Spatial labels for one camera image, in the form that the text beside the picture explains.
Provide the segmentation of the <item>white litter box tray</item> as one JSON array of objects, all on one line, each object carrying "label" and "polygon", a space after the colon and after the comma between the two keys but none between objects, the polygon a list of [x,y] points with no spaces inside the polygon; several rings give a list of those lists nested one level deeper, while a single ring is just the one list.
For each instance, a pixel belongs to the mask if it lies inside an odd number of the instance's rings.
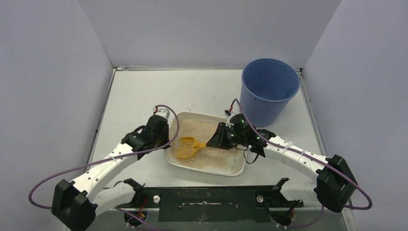
[{"label": "white litter box tray", "polygon": [[191,158],[178,159],[176,151],[182,137],[194,137],[199,142],[208,142],[214,135],[218,123],[227,121],[225,118],[192,112],[178,113],[178,118],[180,121],[178,136],[171,143],[171,147],[165,150],[168,163],[181,168],[229,177],[237,176],[243,171],[245,159],[242,149],[202,148]]}]

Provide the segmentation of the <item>yellow litter scoop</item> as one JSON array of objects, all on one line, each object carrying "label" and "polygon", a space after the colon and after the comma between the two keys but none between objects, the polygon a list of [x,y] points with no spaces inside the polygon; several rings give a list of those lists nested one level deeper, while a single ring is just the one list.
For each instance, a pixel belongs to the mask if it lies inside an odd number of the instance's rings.
[{"label": "yellow litter scoop", "polygon": [[193,157],[198,150],[207,147],[205,142],[199,142],[194,137],[182,137],[176,151],[177,159],[188,159]]}]

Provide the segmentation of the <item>blue plastic bucket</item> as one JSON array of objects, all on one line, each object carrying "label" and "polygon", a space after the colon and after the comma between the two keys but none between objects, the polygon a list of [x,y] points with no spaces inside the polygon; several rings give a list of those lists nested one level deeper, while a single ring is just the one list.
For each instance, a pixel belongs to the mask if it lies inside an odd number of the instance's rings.
[{"label": "blue plastic bucket", "polygon": [[251,61],[242,70],[241,108],[255,127],[268,127],[300,88],[296,71],[270,58]]}]

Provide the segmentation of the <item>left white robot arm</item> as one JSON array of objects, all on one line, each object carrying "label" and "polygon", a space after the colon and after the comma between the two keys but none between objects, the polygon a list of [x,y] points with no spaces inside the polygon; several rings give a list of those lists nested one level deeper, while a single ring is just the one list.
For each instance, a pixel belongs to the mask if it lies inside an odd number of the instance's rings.
[{"label": "left white robot arm", "polygon": [[127,179],[103,188],[145,154],[169,147],[169,111],[154,113],[145,126],[128,133],[100,163],[71,181],[61,180],[54,189],[51,212],[72,231],[84,231],[101,213],[132,201],[136,183]]}]

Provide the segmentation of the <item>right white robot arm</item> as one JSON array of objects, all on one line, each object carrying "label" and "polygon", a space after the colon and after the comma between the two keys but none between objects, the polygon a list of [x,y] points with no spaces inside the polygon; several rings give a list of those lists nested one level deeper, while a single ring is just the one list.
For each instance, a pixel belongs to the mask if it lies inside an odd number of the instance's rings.
[{"label": "right white robot arm", "polygon": [[236,146],[277,160],[301,172],[308,181],[285,179],[276,185],[277,195],[287,201],[320,202],[326,209],[340,213],[356,190],[357,181],[345,159],[326,157],[300,149],[266,129],[251,128],[243,114],[220,122],[207,147],[229,150]]}]

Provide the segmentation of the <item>beige cat litter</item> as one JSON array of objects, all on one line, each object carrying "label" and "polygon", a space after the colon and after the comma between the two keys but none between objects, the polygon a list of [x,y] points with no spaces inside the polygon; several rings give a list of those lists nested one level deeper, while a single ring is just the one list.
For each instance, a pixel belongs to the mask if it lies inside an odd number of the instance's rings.
[{"label": "beige cat litter", "polygon": [[214,135],[218,123],[205,120],[183,120],[176,140],[171,144],[169,160],[175,164],[196,169],[208,169],[213,171],[234,174],[240,171],[244,163],[242,151],[237,149],[222,150],[215,148],[200,149],[193,157],[177,159],[176,151],[179,148],[180,138],[194,137],[199,142],[208,142]]}]

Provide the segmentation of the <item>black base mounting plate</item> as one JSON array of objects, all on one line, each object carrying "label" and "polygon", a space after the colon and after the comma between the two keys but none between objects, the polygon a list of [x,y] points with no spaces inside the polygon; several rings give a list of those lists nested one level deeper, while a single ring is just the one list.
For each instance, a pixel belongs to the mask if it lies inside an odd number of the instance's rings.
[{"label": "black base mounting plate", "polygon": [[283,216],[302,201],[287,201],[272,185],[234,187],[146,187],[122,208],[158,209],[159,222],[270,221],[270,210]]}]

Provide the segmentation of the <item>aluminium table frame rail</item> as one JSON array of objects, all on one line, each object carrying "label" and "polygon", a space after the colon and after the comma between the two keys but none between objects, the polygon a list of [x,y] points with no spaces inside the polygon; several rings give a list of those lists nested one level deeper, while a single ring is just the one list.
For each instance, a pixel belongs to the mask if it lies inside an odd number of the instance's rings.
[{"label": "aluminium table frame rail", "polygon": [[326,209],[332,212],[340,213],[343,211],[343,209],[350,205],[350,197],[352,193],[355,192],[356,188],[342,176],[340,176],[338,172],[348,176],[351,180],[354,180],[355,178],[344,158],[338,155],[333,157],[327,156],[320,130],[312,109],[311,100],[307,94],[302,69],[297,68],[295,71],[299,78],[300,91],[304,98],[306,109],[312,123],[312,128],[319,146],[319,151],[323,156],[321,162],[325,163],[322,166],[322,169],[317,171],[318,178],[315,191],[317,192],[319,201]]}]

